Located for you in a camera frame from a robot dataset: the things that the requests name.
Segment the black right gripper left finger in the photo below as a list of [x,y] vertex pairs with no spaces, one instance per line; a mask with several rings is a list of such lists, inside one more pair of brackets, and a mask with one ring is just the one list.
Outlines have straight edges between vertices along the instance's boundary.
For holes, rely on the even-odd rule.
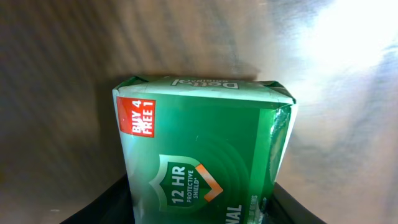
[[135,224],[127,175],[60,224]]

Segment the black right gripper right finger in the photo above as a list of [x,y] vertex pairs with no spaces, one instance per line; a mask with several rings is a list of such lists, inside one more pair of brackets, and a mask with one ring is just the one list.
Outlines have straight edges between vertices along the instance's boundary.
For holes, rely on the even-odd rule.
[[272,197],[267,201],[268,224],[326,224],[306,209],[291,194],[275,183]]

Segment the green white Dettol soap pack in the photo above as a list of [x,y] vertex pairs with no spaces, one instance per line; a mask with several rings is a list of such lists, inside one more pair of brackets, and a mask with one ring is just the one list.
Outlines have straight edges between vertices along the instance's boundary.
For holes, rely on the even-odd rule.
[[283,85],[135,76],[113,101],[136,223],[264,221],[297,114]]

